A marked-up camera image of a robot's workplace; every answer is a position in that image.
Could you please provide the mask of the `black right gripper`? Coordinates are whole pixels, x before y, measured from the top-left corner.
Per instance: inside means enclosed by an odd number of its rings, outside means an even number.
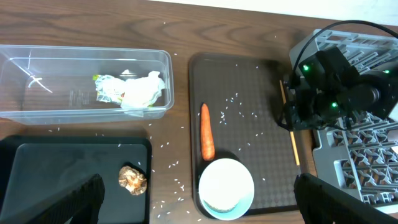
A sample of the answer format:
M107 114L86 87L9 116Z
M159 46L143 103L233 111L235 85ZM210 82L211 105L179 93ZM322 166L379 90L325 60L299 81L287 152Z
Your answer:
M342 117L342 99L338 91L312 88L303 77L283 82L286 104L278 118L278 125L288 131L337 128Z

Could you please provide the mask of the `wooden chopstick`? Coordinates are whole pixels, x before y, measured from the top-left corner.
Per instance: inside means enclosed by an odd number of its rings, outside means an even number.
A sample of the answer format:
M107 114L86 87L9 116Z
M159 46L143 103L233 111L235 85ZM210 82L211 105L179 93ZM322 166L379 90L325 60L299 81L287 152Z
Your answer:
M285 97L284 85L283 85L282 80L279 80L279 85L280 85L280 90L281 90L281 95L282 95L282 101L283 101L283 104L285 105L286 97Z
M297 166L299 166L300 159L299 159L299 154L298 154L298 150L297 150L294 132L291 131L291 132L289 132L289 134L290 134L290 139L291 139L291 143L292 143L292 149L293 149L293 153L294 153L295 163Z

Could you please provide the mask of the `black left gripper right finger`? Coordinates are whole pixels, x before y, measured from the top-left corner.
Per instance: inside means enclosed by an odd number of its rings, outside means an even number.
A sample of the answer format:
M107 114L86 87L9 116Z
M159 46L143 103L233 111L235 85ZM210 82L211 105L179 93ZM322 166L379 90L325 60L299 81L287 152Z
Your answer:
M294 194L306 224L397 224L397 219L303 173L296 176Z

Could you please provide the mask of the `orange carrot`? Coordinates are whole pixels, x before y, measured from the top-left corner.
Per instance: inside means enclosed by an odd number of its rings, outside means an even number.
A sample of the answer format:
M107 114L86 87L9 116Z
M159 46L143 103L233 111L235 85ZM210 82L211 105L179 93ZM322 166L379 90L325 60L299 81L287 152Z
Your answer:
M211 130L210 112L205 103L201 106L200 141L202 158L205 161L213 160L215 157L215 145Z

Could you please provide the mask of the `brown serving tray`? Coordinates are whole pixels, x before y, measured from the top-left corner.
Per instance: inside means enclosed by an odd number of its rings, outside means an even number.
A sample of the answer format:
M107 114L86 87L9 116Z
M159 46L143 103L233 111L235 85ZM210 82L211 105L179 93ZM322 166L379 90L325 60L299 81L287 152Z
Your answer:
M249 215L297 209L294 181L301 172L290 133L277 124L282 110L284 66L271 59L199 53L189 62L193 201L200 213L198 184L208 165L200 147L200 111L210 111L216 158L236 159L254 180Z

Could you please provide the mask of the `yellow green snack wrapper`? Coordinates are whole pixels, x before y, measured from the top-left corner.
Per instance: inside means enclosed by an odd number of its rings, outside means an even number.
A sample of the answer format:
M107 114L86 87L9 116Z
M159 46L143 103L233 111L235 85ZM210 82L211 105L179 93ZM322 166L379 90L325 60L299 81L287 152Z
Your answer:
M126 91L126 82L111 75L93 75L97 97L103 103L121 105Z

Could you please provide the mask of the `grey dishwasher rack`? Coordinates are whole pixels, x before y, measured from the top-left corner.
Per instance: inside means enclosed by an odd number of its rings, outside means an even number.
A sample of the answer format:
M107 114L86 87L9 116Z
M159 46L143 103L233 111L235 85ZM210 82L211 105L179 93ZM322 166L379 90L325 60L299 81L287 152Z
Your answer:
M319 50L338 47L360 74L383 71L397 73L397 39L337 30L311 34L289 53L290 61L302 61ZM397 212L397 154L391 149L388 131L397 129L397 110L381 119L363 114L352 129L344 119L337 128L315 131L312 151L318 177L386 214Z

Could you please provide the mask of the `white napkin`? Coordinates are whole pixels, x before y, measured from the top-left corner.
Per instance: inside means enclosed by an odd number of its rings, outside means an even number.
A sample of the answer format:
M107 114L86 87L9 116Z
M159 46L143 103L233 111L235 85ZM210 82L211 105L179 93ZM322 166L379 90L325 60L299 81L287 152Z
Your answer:
M131 116L143 117L144 110L153 105L162 96L165 82L159 77L160 72L151 71L147 77L127 79L121 108Z

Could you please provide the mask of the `black plastic tray bin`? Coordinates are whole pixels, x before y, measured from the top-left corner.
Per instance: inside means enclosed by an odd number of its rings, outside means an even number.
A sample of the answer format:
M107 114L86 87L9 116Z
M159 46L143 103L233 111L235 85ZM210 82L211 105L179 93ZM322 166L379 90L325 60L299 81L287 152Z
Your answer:
M9 136L1 140L1 222L93 174L104 182L99 223L148 223L150 193L119 185L124 166L150 178L152 146L138 137Z

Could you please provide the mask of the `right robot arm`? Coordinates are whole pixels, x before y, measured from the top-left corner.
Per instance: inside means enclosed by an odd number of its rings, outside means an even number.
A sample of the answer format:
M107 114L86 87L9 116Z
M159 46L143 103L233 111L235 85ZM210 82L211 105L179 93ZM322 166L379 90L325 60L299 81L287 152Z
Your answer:
M280 82L285 103L277 120L288 131L351 129L362 112L397 119L397 33L368 21L385 36L335 30L338 22L314 30L289 53L292 73Z

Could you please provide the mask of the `light blue rice bowl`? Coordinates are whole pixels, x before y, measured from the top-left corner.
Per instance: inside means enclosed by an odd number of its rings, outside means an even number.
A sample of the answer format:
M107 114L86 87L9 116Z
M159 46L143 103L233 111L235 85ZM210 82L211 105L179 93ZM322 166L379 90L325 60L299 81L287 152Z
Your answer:
M202 172L198 194L210 217L231 221L242 217L254 201L254 181L249 170L237 160L217 159Z

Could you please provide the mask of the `pink cup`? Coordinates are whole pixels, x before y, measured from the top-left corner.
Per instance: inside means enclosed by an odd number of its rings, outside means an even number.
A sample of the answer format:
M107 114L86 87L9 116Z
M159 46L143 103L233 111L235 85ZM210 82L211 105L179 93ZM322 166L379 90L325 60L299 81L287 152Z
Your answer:
M388 131L387 138L388 138L389 141L397 142L398 141L398 130L395 129L395 130ZM397 146L392 146L391 149L396 154L398 154L398 147Z

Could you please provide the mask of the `brown food piece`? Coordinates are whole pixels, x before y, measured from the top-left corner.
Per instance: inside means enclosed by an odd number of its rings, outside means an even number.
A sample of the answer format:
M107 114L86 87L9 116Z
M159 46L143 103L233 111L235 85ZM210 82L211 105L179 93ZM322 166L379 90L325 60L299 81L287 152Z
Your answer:
M147 190L147 179L138 170L123 166L119 171L119 185L131 195L141 195Z

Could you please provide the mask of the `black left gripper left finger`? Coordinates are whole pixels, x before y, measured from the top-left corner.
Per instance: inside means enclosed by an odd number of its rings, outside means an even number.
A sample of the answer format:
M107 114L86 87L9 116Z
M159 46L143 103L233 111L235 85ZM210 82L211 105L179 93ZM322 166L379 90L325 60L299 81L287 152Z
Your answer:
M97 224L104 196L103 179L94 174L24 210L18 222Z

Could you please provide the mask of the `clear plastic bin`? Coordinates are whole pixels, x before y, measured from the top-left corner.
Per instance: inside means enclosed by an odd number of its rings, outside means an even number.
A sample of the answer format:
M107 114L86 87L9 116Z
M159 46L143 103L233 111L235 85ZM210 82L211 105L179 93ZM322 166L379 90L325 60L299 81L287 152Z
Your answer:
M143 117L96 100L93 75L126 81L160 72L162 96ZM159 119L174 105L172 60L163 50L44 45L1 46L1 117L26 125Z

